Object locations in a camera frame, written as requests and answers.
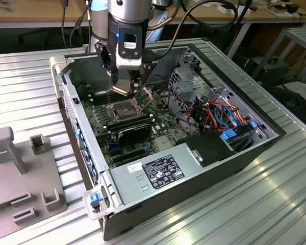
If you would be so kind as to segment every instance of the cardboard box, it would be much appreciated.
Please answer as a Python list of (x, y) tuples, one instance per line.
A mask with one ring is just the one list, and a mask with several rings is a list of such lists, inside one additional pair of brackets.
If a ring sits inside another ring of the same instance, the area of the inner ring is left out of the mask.
[(267, 9), (276, 14), (286, 13), (287, 11), (286, 7), (282, 5), (267, 6)]

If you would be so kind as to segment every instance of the blue drive bracket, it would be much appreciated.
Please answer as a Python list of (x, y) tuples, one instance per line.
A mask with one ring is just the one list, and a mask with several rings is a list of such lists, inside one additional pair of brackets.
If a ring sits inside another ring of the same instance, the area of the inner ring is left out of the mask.
[(224, 130), (221, 134), (221, 136), (225, 139), (228, 140), (230, 138), (235, 137), (237, 134), (233, 129), (228, 129), (228, 130)]

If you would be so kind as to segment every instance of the power cable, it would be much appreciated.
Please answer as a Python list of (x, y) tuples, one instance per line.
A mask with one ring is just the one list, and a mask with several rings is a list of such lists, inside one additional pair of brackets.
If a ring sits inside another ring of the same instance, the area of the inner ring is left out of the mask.
[(84, 16), (85, 16), (85, 14), (86, 14), (88, 8), (89, 8), (90, 5), (92, 4), (92, 2), (93, 2), (93, 0), (90, 0), (90, 1), (89, 1), (89, 3), (88, 3), (88, 5), (86, 5), (86, 7), (85, 7), (85, 9), (84, 9), (84, 11), (83, 11), (83, 13), (82, 13), (82, 15), (81, 15), (81, 16), (77, 19), (77, 21), (75, 22), (74, 28), (71, 30), (70, 37), (69, 37), (69, 46), (70, 46), (70, 47), (72, 47), (72, 43), (71, 43), (71, 41), (72, 41), (72, 36), (73, 36), (73, 34), (75, 33), (75, 31), (82, 25)]
[[(186, 12), (187, 12), (187, 9), (186, 9), (186, 6), (185, 6), (183, 0), (179, 0), (179, 2), (181, 2), (182, 9), (183, 9), (184, 12), (186, 13)], [(188, 17), (191, 18), (191, 19), (192, 19), (193, 21), (195, 21), (196, 23), (198, 23), (198, 24), (200, 24), (200, 25), (202, 25), (202, 26), (204, 26), (204, 27), (208, 27), (208, 28), (222, 28), (222, 27), (227, 27), (227, 26), (231, 25), (232, 23), (234, 23), (234, 22), (236, 21), (237, 17), (238, 17), (238, 9), (236, 8), (236, 6), (235, 6), (233, 3), (230, 3), (230, 2), (229, 2), (228, 4), (231, 6), (232, 10), (234, 11), (234, 18), (233, 18), (229, 23), (223, 24), (223, 25), (221, 25), (221, 26), (206, 24), (206, 23), (204, 23), (203, 21), (201, 21), (201, 20), (199, 20), (199, 19), (196, 19), (196, 18), (195, 18), (193, 15), (191, 15), (191, 14), (188, 14)]]
[(171, 44), (169, 45), (169, 47), (167, 48), (167, 50), (166, 50), (162, 55), (158, 55), (158, 56), (157, 56), (157, 59), (161, 59), (161, 58), (165, 57), (165, 56), (170, 52), (170, 50), (172, 49), (172, 47), (173, 47), (173, 45), (174, 45), (174, 43), (175, 43), (175, 41), (176, 41), (178, 32), (179, 32), (181, 26), (184, 24), (184, 22), (185, 22), (187, 16), (188, 16), (194, 9), (196, 9), (198, 6), (200, 6), (200, 5), (202, 5), (202, 4), (206, 4), (206, 3), (212, 3), (212, 2), (217, 2), (217, 3), (221, 3), (221, 4), (230, 4), (230, 2), (224, 1), (224, 0), (202, 0), (202, 1), (199, 1), (199, 2), (197, 2), (196, 4), (194, 4), (192, 7), (190, 7), (190, 8), (187, 10), (187, 12), (184, 14), (184, 16), (183, 16), (182, 20), (180, 21), (180, 23), (178, 24), (178, 27), (177, 27), (177, 29), (176, 29), (176, 31), (175, 31), (175, 34), (174, 34), (174, 36), (173, 36), (173, 39), (172, 39), (172, 41), (171, 41)]
[(65, 40), (65, 32), (64, 32), (65, 15), (66, 15), (66, 8), (63, 7), (63, 8), (62, 8), (62, 20), (61, 20), (61, 33), (62, 33), (63, 44), (65, 45), (65, 48), (68, 48), (68, 47), (67, 47), (66, 40)]

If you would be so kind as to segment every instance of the blue cable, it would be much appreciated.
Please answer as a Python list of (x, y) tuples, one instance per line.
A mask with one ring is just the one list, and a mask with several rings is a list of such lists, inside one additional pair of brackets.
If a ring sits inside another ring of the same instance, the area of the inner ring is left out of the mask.
[[(237, 125), (241, 125), (241, 123), (239, 122), (239, 120), (235, 118), (233, 112), (231, 111), (231, 109), (230, 109), (228, 106), (225, 106), (225, 105), (219, 105), (219, 106), (224, 107), (224, 108), (230, 113), (231, 118), (233, 119), (233, 121), (234, 121)], [(215, 107), (215, 109), (214, 109), (215, 118), (217, 119), (217, 121), (218, 121), (219, 123), (225, 125), (225, 126), (227, 127), (227, 129), (229, 129), (229, 126), (228, 126), (226, 123), (222, 122), (222, 121), (219, 119), (218, 115), (217, 115), (217, 110), (216, 110), (216, 109), (217, 109), (219, 106)]]
[(219, 119), (219, 117), (218, 117), (218, 115), (217, 115), (217, 111), (216, 111), (217, 108), (218, 108), (218, 106), (214, 109), (214, 116), (215, 116), (215, 119), (216, 119), (219, 123), (221, 123), (222, 125), (225, 125), (227, 129), (229, 129), (229, 126), (228, 126), (226, 123), (222, 122), (222, 121)]

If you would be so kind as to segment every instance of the blue release latch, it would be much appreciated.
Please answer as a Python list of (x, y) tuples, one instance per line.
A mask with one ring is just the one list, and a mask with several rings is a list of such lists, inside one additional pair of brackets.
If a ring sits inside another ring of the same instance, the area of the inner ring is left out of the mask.
[(257, 123), (254, 121), (251, 121), (250, 125), (253, 127), (253, 129), (257, 128)]
[(100, 192), (92, 194), (90, 198), (91, 198), (91, 205), (103, 200), (103, 196)]
[(232, 137), (235, 137), (237, 134), (233, 129), (228, 129), (228, 130), (224, 130), (221, 134), (221, 136), (225, 139), (228, 140)]

